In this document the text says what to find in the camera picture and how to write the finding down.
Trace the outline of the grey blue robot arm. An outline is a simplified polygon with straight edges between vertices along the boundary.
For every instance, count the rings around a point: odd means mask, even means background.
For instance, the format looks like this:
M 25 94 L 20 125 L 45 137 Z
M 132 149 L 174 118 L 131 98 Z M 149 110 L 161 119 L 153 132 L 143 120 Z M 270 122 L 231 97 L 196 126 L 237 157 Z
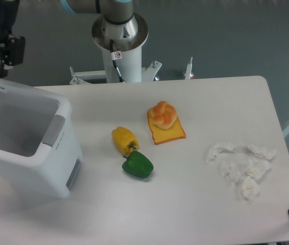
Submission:
M 26 40 L 12 33 L 20 1 L 0 1 L 0 78 L 8 75 L 8 69 L 23 62 Z M 70 13 L 103 14 L 114 25 L 122 25 L 132 19 L 132 1 L 61 1 Z

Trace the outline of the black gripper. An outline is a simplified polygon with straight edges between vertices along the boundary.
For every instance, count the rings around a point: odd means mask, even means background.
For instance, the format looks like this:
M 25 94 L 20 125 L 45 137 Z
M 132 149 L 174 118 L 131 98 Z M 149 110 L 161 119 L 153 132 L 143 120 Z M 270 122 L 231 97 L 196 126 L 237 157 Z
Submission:
M 26 39 L 13 36 L 19 1 L 0 1 L 0 78 L 23 62 Z

